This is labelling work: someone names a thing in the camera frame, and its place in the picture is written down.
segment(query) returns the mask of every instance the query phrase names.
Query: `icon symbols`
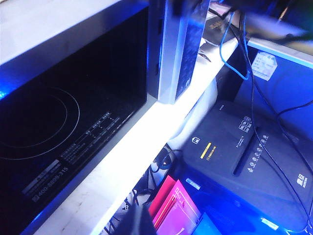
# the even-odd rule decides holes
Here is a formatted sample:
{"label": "icon symbols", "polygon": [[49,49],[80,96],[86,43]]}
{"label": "icon symbols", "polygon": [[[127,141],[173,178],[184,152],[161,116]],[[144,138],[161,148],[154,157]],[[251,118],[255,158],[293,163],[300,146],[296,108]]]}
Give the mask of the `icon symbols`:
{"label": "icon symbols", "polygon": [[193,137],[192,138],[192,143],[194,143],[194,144],[198,144],[199,141],[200,141],[200,139],[198,137]]}

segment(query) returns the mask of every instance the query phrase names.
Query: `red folder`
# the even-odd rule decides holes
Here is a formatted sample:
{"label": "red folder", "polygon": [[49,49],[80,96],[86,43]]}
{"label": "red folder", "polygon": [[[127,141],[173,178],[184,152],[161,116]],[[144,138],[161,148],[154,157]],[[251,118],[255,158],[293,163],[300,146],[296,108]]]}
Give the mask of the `red folder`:
{"label": "red folder", "polygon": [[151,218],[154,218],[157,212],[160,210],[163,202],[165,201],[167,195],[171,192],[173,186],[175,185],[175,180],[170,176],[167,176],[162,187],[158,191],[156,197],[154,198],[152,204],[149,207],[149,214]]}
{"label": "red folder", "polygon": [[194,223],[198,222],[201,216],[200,211],[191,200],[181,182],[177,180],[172,190],[163,202],[162,206],[153,218],[153,225],[156,230],[158,230],[165,217],[170,212],[171,208],[173,207],[173,205],[175,205],[176,202],[180,203],[184,213],[188,215],[191,221],[193,221]]}

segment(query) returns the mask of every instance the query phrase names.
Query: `white sticker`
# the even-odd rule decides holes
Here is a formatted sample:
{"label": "white sticker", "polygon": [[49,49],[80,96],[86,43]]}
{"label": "white sticker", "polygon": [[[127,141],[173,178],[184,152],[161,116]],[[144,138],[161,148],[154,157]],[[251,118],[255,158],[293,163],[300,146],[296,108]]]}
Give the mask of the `white sticker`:
{"label": "white sticker", "polygon": [[275,56],[266,52],[259,52],[252,64],[253,74],[266,81],[269,81],[276,68],[277,62]]}
{"label": "white sticker", "polygon": [[273,222],[270,222],[268,219],[261,218],[262,223],[265,223],[267,226],[269,226],[271,229],[274,229],[275,231],[279,228],[278,225],[274,224]]}

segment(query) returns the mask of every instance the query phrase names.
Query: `induction cooktop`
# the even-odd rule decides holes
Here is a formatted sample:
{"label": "induction cooktop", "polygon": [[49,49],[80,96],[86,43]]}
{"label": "induction cooktop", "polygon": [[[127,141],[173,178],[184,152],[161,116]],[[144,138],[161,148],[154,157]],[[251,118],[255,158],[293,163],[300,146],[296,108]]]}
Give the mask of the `induction cooktop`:
{"label": "induction cooktop", "polygon": [[76,78],[34,79],[0,102],[0,234],[20,233],[142,105]]}

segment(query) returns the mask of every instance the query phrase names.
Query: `shelf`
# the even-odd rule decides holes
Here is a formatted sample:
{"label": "shelf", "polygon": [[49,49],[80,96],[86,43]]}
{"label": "shelf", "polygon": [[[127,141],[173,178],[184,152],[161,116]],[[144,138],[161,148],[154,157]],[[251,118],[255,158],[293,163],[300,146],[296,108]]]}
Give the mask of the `shelf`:
{"label": "shelf", "polygon": [[[228,59],[237,46],[224,44]],[[99,234],[223,66],[219,48],[198,56],[190,87],[174,105],[156,102],[70,194],[36,235]]]}
{"label": "shelf", "polygon": [[[114,4],[114,17],[107,19],[108,14],[104,10]],[[102,35],[111,24],[129,17],[132,11],[135,11],[132,5],[138,6],[133,0],[5,1],[0,4],[0,65],[97,15],[86,23],[92,24],[92,29],[90,25],[82,25],[89,29],[88,34],[82,33],[82,27],[79,30],[74,29],[69,35],[61,35],[62,39],[49,45],[50,49],[47,47],[43,50],[46,52],[44,55],[49,54],[49,57],[58,57],[58,54],[61,54],[62,58],[55,59],[56,63]]]}

